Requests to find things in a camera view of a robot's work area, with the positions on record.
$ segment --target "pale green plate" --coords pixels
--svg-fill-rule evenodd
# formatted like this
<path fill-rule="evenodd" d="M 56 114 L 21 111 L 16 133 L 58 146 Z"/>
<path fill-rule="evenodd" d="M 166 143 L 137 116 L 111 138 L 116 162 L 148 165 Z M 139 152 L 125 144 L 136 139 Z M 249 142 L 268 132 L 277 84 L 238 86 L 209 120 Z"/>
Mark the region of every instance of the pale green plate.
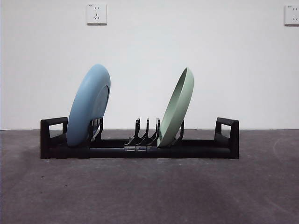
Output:
<path fill-rule="evenodd" d="M 193 74 L 189 68 L 186 68 L 172 93 L 160 125 L 158 147 L 168 146 L 174 141 L 186 115 L 193 88 Z"/>

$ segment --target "dark gray floor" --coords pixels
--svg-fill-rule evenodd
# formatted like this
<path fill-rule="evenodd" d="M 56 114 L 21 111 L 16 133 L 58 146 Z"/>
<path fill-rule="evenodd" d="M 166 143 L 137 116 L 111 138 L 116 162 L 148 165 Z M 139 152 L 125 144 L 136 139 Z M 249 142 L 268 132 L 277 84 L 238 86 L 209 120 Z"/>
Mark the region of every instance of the dark gray floor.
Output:
<path fill-rule="evenodd" d="M 239 160 L 41 160 L 38 131 L 1 144 L 1 224 L 299 223 L 299 130 L 240 131 Z"/>

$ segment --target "dish rack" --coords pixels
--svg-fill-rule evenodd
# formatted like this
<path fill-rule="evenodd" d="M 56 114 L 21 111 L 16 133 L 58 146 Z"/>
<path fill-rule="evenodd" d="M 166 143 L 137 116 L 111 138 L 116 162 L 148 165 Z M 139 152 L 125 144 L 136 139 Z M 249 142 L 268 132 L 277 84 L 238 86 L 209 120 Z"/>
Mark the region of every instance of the dish rack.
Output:
<path fill-rule="evenodd" d="M 217 118 L 214 139 L 183 139 L 184 121 L 179 137 L 166 147 L 158 147 L 160 119 L 156 130 L 149 136 L 149 118 L 146 130 L 140 135 L 140 118 L 135 122 L 135 134 L 128 139 L 102 139 L 103 118 L 93 119 L 88 126 L 88 138 L 76 147 L 69 147 L 66 141 L 68 118 L 41 120 L 41 158 L 239 158 L 239 121 Z M 50 137 L 49 126 L 63 124 L 61 135 Z M 230 135 L 222 134 L 222 125 L 230 126 Z M 100 127 L 94 135 L 94 128 Z"/>

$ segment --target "wall outlet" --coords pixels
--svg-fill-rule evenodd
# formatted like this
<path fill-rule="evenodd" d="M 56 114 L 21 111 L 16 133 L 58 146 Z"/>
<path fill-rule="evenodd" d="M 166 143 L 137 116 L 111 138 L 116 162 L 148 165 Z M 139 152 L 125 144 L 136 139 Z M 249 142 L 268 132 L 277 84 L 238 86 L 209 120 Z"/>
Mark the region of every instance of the wall outlet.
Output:
<path fill-rule="evenodd" d="M 88 25 L 107 24 L 107 5 L 106 4 L 87 5 L 86 22 Z"/>
<path fill-rule="evenodd" d="M 285 25 L 299 25 L 299 5 L 285 6 Z"/>

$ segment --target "blue plate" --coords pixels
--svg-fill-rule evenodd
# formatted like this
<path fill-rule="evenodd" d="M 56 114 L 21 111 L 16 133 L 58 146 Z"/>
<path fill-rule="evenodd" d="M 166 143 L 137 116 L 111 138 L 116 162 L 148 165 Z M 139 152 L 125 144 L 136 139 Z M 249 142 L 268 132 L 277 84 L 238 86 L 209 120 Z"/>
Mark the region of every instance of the blue plate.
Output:
<path fill-rule="evenodd" d="M 84 77 L 71 107 L 66 132 L 68 146 L 77 146 L 89 137 L 89 123 L 104 116 L 109 93 L 109 73 L 104 66 L 96 64 Z"/>

